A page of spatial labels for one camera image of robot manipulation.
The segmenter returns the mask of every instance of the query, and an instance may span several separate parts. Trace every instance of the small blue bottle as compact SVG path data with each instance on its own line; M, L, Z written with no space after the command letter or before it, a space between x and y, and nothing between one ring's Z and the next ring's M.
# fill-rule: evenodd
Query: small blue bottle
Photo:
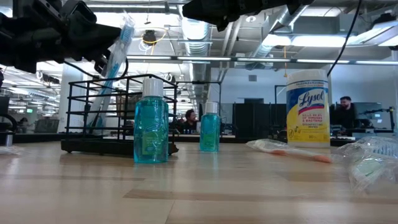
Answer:
M207 102L206 114L201 117L200 150L218 152L220 147L220 117L218 103Z
M163 100L163 81L144 80L142 99L134 118L134 162L167 162L169 156L169 106Z

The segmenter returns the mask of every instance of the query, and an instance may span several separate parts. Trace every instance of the ceiling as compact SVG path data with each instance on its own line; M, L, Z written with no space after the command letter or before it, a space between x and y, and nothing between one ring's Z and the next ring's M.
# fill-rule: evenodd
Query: ceiling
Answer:
M163 14L163 13L145 13L146 6L150 5L161 5L164 1L112 1L112 0L100 0L100 1L86 1L87 4L91 7L93 11L95 11L97 20L99 24L104 24L108 26L120 27L123 23L123 13L115 13L114 11L140 11L140 13L129 13L129 15L134 19L135 22L135 34L134 39L129 49L129 55L186 55L187 48L183 43L184 35L182 30L182 23L179 14ZM169 1L169 4L173 6L174 4L182 4L186 1ZM352 14L357 5L357 1L336 1L336 0L317 0L315 1L309 8L307 8L302 17L336 17L341 14ZM362 8L362 13L364 14L362 19L366 20L366 12L376 11L380 8L389 7L396 4L396 1L365 1L364 7ZM140 5L143 6L144 9L134 9L129 7L120 8L112 8L109 7L115 4L123 4L125 6L128 5ZM12 5L11 0L3 0L0 3L0 9L4 9L6 7L10 7ZM233 35L231 34L229 39L227 40L228 48L224 53L225 56L228 52L231 52L231 55L236 54L246 54L249 55L251 52L255 51L259 44L262 43L262 25L267 16L271 16L277 14L281 10L281 7L268 9L262 11L258 15L256 15L256 19L254 21L246 20L246 16L242 21L240 27L236 27L236 24L231 29L231 33L235 33L237 29L237 39L233 41ZM155 34L158 39L158 43L153 47L149 48L148 46L144 46L142 44L142 35L146 30L155 30ZM227 31L218 32L215 26L210 26L210 36L208 39L209 51L208 55L210 56L224 56L222 54L223 44L226 38ZM287 58L315 58L315 59L335 59L340 51L339 47L297 47L297 46L286 46L283 48L274 47L270 54L273 57L287 57ZM349 59L372 59L372 60L380 60L388 57L391 54L391 51L388 47L378 47L378 46L370 46L370 47L348 47L345 50L343 58ZM84 69L89 73L95 73L93 64L89 62L74 62L75 65ZM217 73L217 69L219 67L218 63L212 63L208 65L213 67L211 71ZM313 67L322 67L324 65L310 65L310 64L289 64L288 67L291 69L303 69L303 68L313 68ZM273 64L272 68L274 70L278 70L280 68L284 68L285 65L281 63ZM166 77L168 74L173 75L176 80L185 80L191 81L192 74L190 74L190 68L192 66L188 63L178 64L178 63L145 63L145 62L133 62L130 61L129 64L129 75L138 75L143 73L152 73L161 77ZM59 65L55 62L40 62L37 65L38 71L42 71L42 73L53 76L54 78L59 79L62 82L62 71L63 65ZM60 85L49 85L40 79L37 78L37 74L26 73L22 71L18 71L15 68L7 68L4 78L9 82L3 84L4 86L9 85L17 85L17 86L31 86L30 90L40 91L45 95L59 98L60 93ZM132 85L133 91L139 91L141 86ZM206 94L206 88L201 88L203 94L199 94L204 96ZM192 103L196 103L192 97L192 89L190 85L184 86L182 89L182 94L179 96L180 99L186 99L188 101L189 97L191 98ZM13 94L13 98L22 97L26 98L26 95L18 94L16 92L6 92L8 94ZM184 105L180 108L186 108L189 105Z

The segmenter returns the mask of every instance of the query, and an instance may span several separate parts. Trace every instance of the clear plastic container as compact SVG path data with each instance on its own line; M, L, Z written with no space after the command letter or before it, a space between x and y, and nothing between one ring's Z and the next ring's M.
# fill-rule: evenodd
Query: clear plastic container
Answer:
M206 103L206 114L201 117L200 150L204 152L218 152L220 148L220 117L218 104Z
M147 164L167 162L169 106L163 100L162 80L156 78L144 80L143 96L136 105L134 161Z
M287 77L287 139L292 147L330 147L328 78L324 70Z

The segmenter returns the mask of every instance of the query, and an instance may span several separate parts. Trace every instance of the desk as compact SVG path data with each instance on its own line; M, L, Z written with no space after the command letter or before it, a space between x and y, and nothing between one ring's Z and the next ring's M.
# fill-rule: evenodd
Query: desk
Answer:
M76 224L397 223L398 194L354 196L346 170L222 144L165 164L21 144L0 157L0 221Z

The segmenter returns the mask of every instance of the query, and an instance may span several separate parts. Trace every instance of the wooden table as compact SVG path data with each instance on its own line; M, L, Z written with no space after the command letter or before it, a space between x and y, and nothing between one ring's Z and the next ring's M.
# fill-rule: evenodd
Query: wooden table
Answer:
M21 155L0 155L1 224L398 222L398 191L355 196L340 165L243 144L215 154L178 143L157 165L67 154L58 142L18 146Z

